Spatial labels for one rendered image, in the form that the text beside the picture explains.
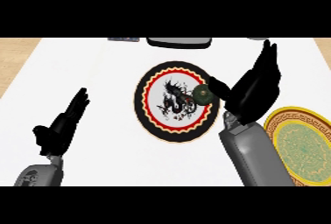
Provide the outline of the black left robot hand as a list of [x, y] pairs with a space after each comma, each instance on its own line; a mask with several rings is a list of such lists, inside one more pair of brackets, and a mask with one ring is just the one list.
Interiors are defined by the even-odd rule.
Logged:
[[50, 126], [33, 127], [35, 144], [41, 147], [41, 156], [62, 156], [66, 153], [87, 105], [88, 94], [82, 87], [67, 104], [66, 111], [57, 115]]

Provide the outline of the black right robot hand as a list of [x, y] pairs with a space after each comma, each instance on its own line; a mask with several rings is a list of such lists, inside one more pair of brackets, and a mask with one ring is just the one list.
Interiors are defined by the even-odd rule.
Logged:
[[224, 109], [240, 125], [255, 122], [273, 106], [279, 95], [280, 72], [276, 64], [276, 44], [263, 42], [263, 50], [252, 68], [233, 87], [209, 77], [208, 89], [224, 101]]

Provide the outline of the dark green squash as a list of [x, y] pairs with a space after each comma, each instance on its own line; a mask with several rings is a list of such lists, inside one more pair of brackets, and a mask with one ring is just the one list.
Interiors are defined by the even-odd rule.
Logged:
[[206, 84], [200, 84], [193, 88], [192, 99], [199, 106], [205, 106], [212, 102], [212, 92]]

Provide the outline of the black dragon print plate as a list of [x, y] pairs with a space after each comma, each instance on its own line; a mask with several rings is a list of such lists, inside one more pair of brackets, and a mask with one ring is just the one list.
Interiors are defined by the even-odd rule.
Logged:
[[144, 130], [168, 143], [187, 143], [209, 130], [218, 116], [220, 99], [206, 105], [193, 100], [193, 89], [209, 75], [184, 61], [166, 61], [149, 69], [134, 92], [134, 112]]

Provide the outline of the yellow green ornate plate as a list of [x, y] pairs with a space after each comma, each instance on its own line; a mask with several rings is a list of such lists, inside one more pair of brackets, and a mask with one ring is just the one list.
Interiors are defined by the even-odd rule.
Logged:
[[282, 107], [263, 124], [295, 186], [331, 186], [331, 122], [311, 110]]

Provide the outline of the white placemat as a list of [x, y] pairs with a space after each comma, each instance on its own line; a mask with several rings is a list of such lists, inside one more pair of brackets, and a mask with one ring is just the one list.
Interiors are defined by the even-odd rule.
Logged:
[[[331, 122], [331, 70], [310, 38], [268, 38], [276, 44], [279, 95], [255, 121], [282, 107], [314, 111]], [[13, 186], [29, 165], [48, 165], [32, 129], [50, 126], [75, 94], [88, 105], [63, 159], [62, 186], [243, 186], [223, 148], [224, 101], [206, 133], [187, 143], [159, 140], [141, 127], [134, 92], [159, 63], [184, 61], [229, 88], [252, 68], [264, 40], [212, 38], [205, 49], [171, 49], [103, 38], [39, 41], [0, 99], [0, 186]]]

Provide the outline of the black grey tray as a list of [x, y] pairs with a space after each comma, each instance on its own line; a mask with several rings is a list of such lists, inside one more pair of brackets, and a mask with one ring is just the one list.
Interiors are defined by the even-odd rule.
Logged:
[[205, 49], [209, 47], [211, 38], [146, 38], [150, 46], [174, 49]]

